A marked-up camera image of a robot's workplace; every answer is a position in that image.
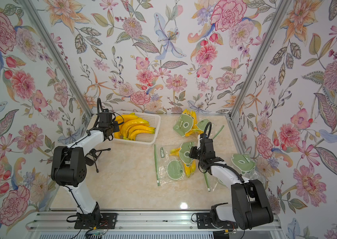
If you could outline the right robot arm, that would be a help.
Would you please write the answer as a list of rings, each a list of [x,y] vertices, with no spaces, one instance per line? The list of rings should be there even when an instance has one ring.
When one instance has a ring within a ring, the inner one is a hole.
[[[220,157],[217,157],[211,138],[201,138],[198,146],[191,148],[190,158],[198,160],[201,172],[219,179],[231,190],[231,203],[211,207],[211,224],[223,228],[230,224],[242,230],[272,223],[273,211],[266,196],[263,183],[243,177]]]

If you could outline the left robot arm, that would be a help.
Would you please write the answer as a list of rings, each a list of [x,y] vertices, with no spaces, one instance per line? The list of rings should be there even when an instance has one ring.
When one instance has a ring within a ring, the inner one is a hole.
[[[93,127],[83,137],[54,149],[51,178],[71,195],[77,205],[77,219],[90,227],[99,225],[102,215],[85,182],[87,167],[96,165],[104,152],[95,147],[106,140],[111,141],[122,124],[124,118],[118,120],[114,112],[104,110],[97,114]]]

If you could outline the single yellow banana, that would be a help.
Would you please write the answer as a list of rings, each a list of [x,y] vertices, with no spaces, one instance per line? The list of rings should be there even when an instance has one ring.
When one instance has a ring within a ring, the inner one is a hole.
[[[138,116],[136,115],[133,115],[133,114],[129,114],[129,115],[118,115],[115,120],[117,123],[121,124],[123,122],[127,122],[127,121],[130,121],[130,120],[134,120],[134,119],[137,119]]]
[[[122,138],[123,138],[120,132],[115,132],[115,133],[114,133],[114,137],[115,137],[116,139],[122,139]]]

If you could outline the yellow banana bunch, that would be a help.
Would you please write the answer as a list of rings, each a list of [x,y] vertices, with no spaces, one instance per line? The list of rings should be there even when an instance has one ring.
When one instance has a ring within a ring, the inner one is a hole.
[[[137,118],[124,123],[120,129],[122,139],[124,140],[136,140],[139,134],[155,134],[156,129],[150,126],[147,120]]]

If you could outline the zip-top bag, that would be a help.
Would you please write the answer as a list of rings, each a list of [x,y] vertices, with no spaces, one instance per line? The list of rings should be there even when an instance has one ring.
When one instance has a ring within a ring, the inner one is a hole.
[[[249,154],[217,154],[216,156],[223,159],[226,164],[242,174],[244,178],[258,179],[262,183],[266,182],[265,177],[257,171],[257,163],[250,158]],[[206,173],[204,179],[208,192],[226,188],[226,185],[214,175]]]
[[[190,178],[196,171],[196,162],[189,157],[194,142],[180,145],[154,145],[155,171],[158,186]]]
[[[184,110],[172,129],[181,137],[197,137],[206,131],[208,137],[215,139],[224,128],[225,125],[211,118],[199,117],[195,111]]]

